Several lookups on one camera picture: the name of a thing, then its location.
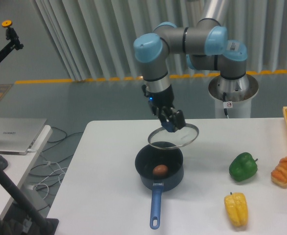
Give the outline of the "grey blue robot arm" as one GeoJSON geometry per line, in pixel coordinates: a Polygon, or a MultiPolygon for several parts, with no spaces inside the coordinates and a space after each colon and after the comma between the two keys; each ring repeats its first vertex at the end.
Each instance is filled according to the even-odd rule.
{"type": "Polygon", "coordinates": [[[196,26],[177,27],[164,22],[133,43],[145,81],[144,96],[149,99],[153,115],[168,132],[186,126],[183,112],[173,106],[174,94],[166,65],[170,54],[184,54],[193,70],[219,71],[226,80],[237,80],[246,74],[245,45],[236,42],[236,49],[231,50],[232,41],[222,25],[228,5],[227,0],[209,0],[196,26]]]}

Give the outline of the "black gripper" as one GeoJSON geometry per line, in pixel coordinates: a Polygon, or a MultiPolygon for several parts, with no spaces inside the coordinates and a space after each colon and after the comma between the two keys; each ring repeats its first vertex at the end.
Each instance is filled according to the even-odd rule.
{"type": "Polygon", "coordinates": [[[174,93],[171,85],[157,93],[150,92],[147,85],[142,85],[142,91],[148,98],[153,115],[158,118],[163,127],[167,127],[169,132],[176,132],[185,127],[183,111],[174,109],[174,93]]]}

